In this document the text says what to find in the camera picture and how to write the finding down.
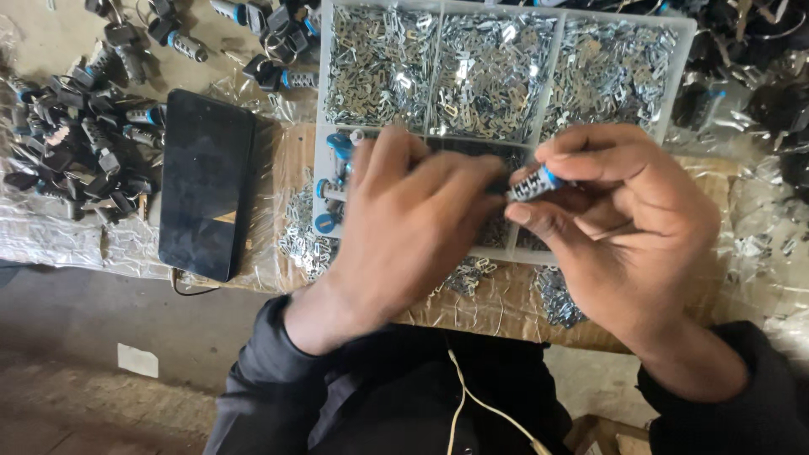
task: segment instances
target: finger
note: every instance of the finger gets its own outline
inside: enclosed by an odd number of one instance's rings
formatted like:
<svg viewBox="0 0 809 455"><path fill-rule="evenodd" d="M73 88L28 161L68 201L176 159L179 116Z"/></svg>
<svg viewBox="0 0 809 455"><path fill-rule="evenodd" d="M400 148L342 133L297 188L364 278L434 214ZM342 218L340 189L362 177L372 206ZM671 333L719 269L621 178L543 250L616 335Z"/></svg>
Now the finger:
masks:
<svg viewBox="0 0 809 455"><path fill-rule="evenodd" d="M572 125L567 130L540 144L534 152L534 157L537 162L544 163L553 156L613 148L633 142L650 141L649 135L635 125L602 123Z"/></svg>
<svg viewBox="0 0 809 455"><path fill-rule="evenodd" d="M599 195L589 193L580 187L563 186L556 191L548 191L540 198L558 205L572 215L582 215L599 199Z"/></svg>
<svg viewBox="0 0 809 455"><path fill-rule="evenodd" d="M351 189L357 188L365 178L365 174L368 172L368 164L371 162L371 152L374 150L375 145L375 139L363 139L354 148L351 156L351 175L349 176L349 187Z"/></svg>
<svg viewBox="0 0 809 455"><path fill-rule="evenodd" d="M644 143L553 158L546 166L555 176L569 181L623 181L636 198L666 210L681 209L700 193L677 162L658 147Z"/></svg>
<svg viewBox="0 0 809 455"><path fill-rule="evenodd" d="M394 185L407 174L414 154L425 154L426 147L407 130L385 126L376 139L371 161L364 177L365 185L379 193Z"/></svg>
<svg viewBox="0 0 809 455"><path fill-rule="evenodd" d="M440 151L419 164L400 184L400 191L422 201L435 194L447 178L463 163L473 158L455 151Z"/></svg>
<svg viewBox="0 0 809 455"><path fill-rule="evenodd" d="M511 203L506 218L536 234L553 251L562 271L595 261L598 245L578 228L573 218L550 202Z"/></svg>
<svg viewBox="0 0 809 455"><path fill-rule="evenodd" d="M576 224L579 228L593 239L631 222L632 218L620 213L609 196L596 199L587 211L576 217Z"/></svg>
<svg viewBox="0 0 809 455"><path fill-rule="evenodd" d="M497 156L472 158L449 176L446 184L432 197L433 204L442 210L449 223L457 224L469 213L483 190L505 173L506 166Z"/></svg>
<svg viewBox="0 0 809 455"><path fill-rule="evenodd" d="M524 168L519 168L514 171L513 174L508 179L508 184L511 186L517 185L519 182L525 180L530 176L532 173L536 172L539 169L541 164L539 163L531 163Z"/></svg>

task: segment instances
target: fingernail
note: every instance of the fingernail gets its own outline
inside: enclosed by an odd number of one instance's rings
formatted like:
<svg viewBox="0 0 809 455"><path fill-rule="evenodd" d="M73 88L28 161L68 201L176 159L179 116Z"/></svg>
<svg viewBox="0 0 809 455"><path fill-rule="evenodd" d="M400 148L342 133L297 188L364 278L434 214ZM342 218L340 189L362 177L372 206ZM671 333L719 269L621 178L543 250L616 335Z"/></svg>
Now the fingernail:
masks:
<svg viewBox="0 0 809 455"><path fill-rule="evenodd" d="M506 208L506 217L517 224L531 221L531 211L522 204L512 204Z"/></svg>

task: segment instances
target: smartphone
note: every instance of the smartphone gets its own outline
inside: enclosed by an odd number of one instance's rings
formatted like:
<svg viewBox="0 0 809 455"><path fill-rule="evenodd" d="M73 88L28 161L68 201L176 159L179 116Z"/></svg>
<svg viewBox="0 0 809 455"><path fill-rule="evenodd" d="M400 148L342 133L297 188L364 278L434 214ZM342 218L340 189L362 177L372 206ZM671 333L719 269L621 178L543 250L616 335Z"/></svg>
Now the smartphone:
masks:
<svg viewBox="0 0 809 455"><path fill-rule="evenodd" d="M256 117L176 89L164 122L158 256L224 283L238 269L252 211Z"/></svg>

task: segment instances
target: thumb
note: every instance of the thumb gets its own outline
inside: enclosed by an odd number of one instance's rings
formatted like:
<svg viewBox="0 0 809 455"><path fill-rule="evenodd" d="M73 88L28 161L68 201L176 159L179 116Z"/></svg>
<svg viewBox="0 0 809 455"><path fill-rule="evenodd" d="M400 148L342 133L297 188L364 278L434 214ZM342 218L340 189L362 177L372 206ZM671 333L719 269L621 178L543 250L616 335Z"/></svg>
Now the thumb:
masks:
<svg viewBox="0 0 809 455"><path fill-rule="evenodd" d="M542 239L563 269L577 262L595 260L595 241L556 204L546 201L512 203L506 208L506 217Z"/></svg>

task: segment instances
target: person's right hand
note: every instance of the person's right hand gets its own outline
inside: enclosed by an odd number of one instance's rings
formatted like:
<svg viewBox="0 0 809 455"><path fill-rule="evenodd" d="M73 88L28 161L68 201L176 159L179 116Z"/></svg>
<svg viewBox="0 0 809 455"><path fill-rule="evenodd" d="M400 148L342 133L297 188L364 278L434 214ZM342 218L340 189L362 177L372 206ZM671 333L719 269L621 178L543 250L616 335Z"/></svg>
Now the person's right hand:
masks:
<svg viewBox="0 0 809 455"><path fill-rule="evenodd" d="M634 125L572 126L536 161L578 187L512 203L506 216L548 244L576 305L633 351L679 323L681 287L720 224L686 171Z"/></svg>

